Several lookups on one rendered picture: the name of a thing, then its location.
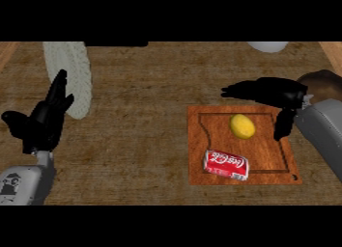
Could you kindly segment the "brown wooden cutting board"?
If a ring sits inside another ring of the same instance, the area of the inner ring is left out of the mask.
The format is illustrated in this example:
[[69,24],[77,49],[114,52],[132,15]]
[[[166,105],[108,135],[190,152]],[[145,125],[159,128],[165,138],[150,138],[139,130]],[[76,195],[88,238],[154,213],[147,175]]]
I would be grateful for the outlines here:
[[[229,117],[244,115],[255,124],[253,136],[241,140],[229,129]],[[274,140],[278,109],[263,105],[188,107],[188,182],[190,185],[300,184],[287,138]],[[201,168],[206,150],[224,151],[247,159],[247,180],[207,173]]]

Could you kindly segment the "white knitted cloth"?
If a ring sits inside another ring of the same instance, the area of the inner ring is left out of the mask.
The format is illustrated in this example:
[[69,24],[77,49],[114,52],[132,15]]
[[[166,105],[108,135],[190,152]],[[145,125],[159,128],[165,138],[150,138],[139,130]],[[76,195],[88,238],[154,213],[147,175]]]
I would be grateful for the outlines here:
[[64,94],[73,95],[66,110],[72,118],[85,118],[92,98],[91,68],[86,47],[82,41],[43,41],[43,60],[49,80],[58,71],[66,71]]

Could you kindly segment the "white round object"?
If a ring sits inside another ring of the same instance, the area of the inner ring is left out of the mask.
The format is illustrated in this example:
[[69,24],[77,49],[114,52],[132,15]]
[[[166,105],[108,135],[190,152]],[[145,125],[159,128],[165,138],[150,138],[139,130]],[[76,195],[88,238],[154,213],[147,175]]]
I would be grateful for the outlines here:
[[277,53],[286,48],[286,41],[250,41],[249,46],[260,52]]

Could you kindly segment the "red soda can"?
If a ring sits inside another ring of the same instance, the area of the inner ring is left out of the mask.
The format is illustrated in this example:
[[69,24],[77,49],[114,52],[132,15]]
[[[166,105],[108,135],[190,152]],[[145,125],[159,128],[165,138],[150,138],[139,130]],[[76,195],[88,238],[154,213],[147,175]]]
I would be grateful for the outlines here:
[[221,177],[247,180],[249,163],[243,156],[224,151],[206,150],[201,161],[203,170]]

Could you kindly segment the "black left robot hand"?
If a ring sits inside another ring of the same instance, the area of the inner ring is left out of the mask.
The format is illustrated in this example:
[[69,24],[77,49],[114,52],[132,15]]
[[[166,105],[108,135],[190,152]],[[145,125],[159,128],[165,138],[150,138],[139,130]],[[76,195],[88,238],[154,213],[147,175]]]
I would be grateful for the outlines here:
[[60,141],[64,112],[73,102],[73,95],[64,94],[66,71],[55,75],[45,99],[41,100],[30,115],[5,111],[1,120],[8,126],[11,135],[21,139],[21,152],[32,154],[38,151],[51,151]]

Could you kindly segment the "yellow lemon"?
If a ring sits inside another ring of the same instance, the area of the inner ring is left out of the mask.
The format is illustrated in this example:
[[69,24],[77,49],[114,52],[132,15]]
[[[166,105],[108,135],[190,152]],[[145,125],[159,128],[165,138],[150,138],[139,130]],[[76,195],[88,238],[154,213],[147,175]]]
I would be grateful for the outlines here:
[[249,139],[255,134],[255,124],[241,114],[231,115],[229,129],[238,139]]

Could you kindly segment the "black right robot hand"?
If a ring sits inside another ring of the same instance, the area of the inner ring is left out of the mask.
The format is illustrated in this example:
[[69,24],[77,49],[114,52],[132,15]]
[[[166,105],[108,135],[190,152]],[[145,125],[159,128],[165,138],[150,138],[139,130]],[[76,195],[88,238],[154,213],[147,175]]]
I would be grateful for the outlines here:
[[274,126],[274,140],[290,134],[296,110],[302,108],[308,87],[294,80],[260,77],[244,80],[221,89],[221,97],[231,97],[274,106],[280,109]]

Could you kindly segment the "dark brown pan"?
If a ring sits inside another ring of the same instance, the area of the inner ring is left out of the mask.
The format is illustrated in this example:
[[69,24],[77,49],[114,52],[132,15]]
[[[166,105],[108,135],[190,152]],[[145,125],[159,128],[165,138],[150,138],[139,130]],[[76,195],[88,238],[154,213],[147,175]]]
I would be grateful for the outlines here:
[[330,98],[342,102],[342,77],[330,70],[322,69],[303,74],[297,78],[297,82],[308,87],[312,103],[318,103]]

